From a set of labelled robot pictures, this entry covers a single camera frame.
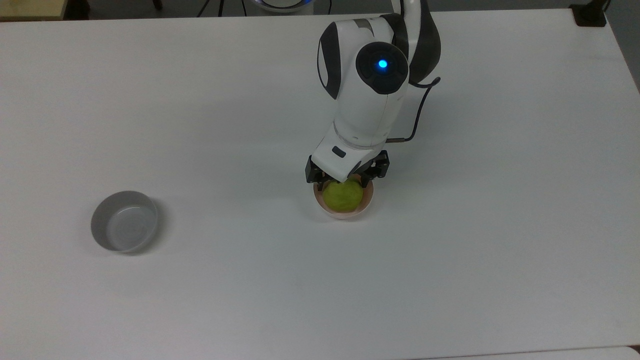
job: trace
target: gray bowl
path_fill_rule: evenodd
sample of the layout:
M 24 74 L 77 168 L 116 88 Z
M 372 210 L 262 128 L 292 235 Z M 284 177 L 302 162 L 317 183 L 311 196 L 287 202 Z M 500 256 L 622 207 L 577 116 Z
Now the gray bowl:
M 95 241 L 107 250 L 134 252 L 154 237 L 158 210 L 143 193 L 125 191 L 104 199 L 91 218 Z

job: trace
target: green apple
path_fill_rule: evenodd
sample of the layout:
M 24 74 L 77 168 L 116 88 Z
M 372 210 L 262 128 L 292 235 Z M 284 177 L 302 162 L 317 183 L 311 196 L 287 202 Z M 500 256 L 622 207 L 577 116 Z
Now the green apple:
M 362 194 L 362 186 L 356 179 L 348 179 L 344 183 L 331 180 L 324 185 L 322 198 L 331 210 L 347 213 L 360 205 Z

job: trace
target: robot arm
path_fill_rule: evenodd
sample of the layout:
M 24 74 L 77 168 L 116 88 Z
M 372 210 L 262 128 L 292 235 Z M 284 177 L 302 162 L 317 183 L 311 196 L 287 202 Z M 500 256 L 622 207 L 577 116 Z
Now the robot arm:
M 307 162 L 307 182 L 363 185 L 386 174 L 382 150 L 406 93 L 440 58 L 440 38 L 426 0 L 403 0 L 401 13 L 331 23 L 322 34 L 317 69 L 338 101 L 333 122 Z

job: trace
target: table surface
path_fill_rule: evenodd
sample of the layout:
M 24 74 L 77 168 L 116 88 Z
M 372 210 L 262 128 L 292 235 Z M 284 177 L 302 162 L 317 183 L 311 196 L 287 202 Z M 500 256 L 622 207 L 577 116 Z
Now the table surface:
M 569 10 L 433 17 L 442 82 L 348 221 L 304 181 L 335 111 L 317 39 L 344 16 L 0 24 L 0 357 L 640 343 L 640 95 L 611 29 Z M 90 233 L 122 190 L 163 213 L 137 256 Z
M 2 20 L 62 20 L 67 0 L 0 0 Z
M 470 356 L 464 360 L 639 360 L 640 354 L 628 347 L 591 348 L 580 350 L 528 352 Z

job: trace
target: floor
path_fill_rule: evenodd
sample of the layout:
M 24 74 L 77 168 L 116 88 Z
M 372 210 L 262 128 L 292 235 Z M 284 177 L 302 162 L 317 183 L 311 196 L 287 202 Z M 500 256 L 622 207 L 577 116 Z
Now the floor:
M 154 17 L 217 17 L 221 0 L 162 0 L 163 9 L 156 10 L 152 0 L 88 0 L 90 19 L 139 19 Z M 241 0 L 222 0 L 222 16 L 244 16 Z M 507 10 L 567 8 L 572 3 L 588 0 L 430 0 L 432 12 L 464 10 Z M 330 0 L 316 0 L 314 13 L 326 14 Z M 248 15 L 252 9 L 247 6 Z M 391 12 L 390 0 L 332 0 L 331 13 Z M 612 0 L 607 10 L 627 65 L 640 89 L 640 0 Z

